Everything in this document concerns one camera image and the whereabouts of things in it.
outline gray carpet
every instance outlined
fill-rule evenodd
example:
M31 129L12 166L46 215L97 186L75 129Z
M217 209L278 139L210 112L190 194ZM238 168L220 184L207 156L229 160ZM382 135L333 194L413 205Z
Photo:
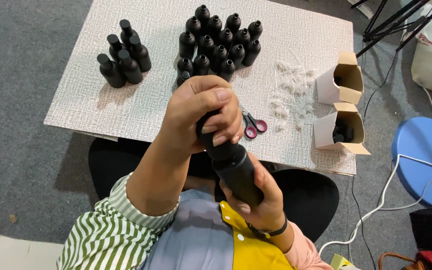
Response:
M351 10L347 1L276 2L352 21L355 51L362 48L361 34L368 19ZM401 7L395 2L390 1L382 19ZM373 10L377 3L370 1ZM97 200L87 167L92 138L43 125L90 6L90 0L0 0L0 235L63 243L74 220ZM399 34L385 38L359 59L366 90L360 110L383 82L398 44ZM388 82L368 109L365 145L372 156L358 156L354 184L362 214L378 203L391 171L390 145L399 123L415 116L432 117L426 96L411 80L415 46L412 41L399 53ZM316 242L318 248L327 241L346 240L359 219L351 178L329 176L337 183L341 199L331 225ZM386 198L388 207L414 201L397 178ZM415 255L408 213L419 208L377 212L364 224L375 259L386 251ZM9 214L17 216L17 223L10 222ZM351 248L359 268L373 268L361 231ZM347 256L347 246L330 246L322 258L329 262L334 253ZM388 260L387 269L401 266Z

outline hand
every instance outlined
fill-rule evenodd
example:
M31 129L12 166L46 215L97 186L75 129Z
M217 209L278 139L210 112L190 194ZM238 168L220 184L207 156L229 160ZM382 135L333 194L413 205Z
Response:
M247 223L258 230L277 231L283 227L285 222L283 193L266 168L250 152L248 156L254 165L254 184L264 194L261 204L250 208L246 203L236 199L222 180L219 181L219 185L226 195L229 206Z
M196 122L207 112L220 109L204 124L203 133L215 132L213 144L227 140L237 143L243 136L242 113L231 84L215 75L195 76L184 82L171 96L158 136L167 147L184 154L205 148L197 140Z

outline blue stool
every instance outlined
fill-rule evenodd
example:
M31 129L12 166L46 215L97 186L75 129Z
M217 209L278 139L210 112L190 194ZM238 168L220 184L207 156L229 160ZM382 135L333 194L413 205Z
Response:
M415 117L402 122L394 135L391 153L394 163L398 154L432 163L432 119ZM432 180L432 166L400 157L397 174L408 193L418 200ZM432 205L432 183L426 188L421 202Z

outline yellow fabric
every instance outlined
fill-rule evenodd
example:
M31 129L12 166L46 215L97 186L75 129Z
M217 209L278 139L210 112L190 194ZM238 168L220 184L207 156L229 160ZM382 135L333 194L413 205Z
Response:
M285 270L291 267L279 248L257 238L246 222L226 201L219 203L222 219L233 227L233 270Z

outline green and white striped shirt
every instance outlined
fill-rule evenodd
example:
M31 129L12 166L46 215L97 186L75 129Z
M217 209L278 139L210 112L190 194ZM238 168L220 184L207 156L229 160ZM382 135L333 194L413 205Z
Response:
M136 269L146 260L158 235L174 220L171 212L151 217L136 209L126 197L126 182L119 179L108 198L96 203L94 212L80 216L56 262L59 270Z

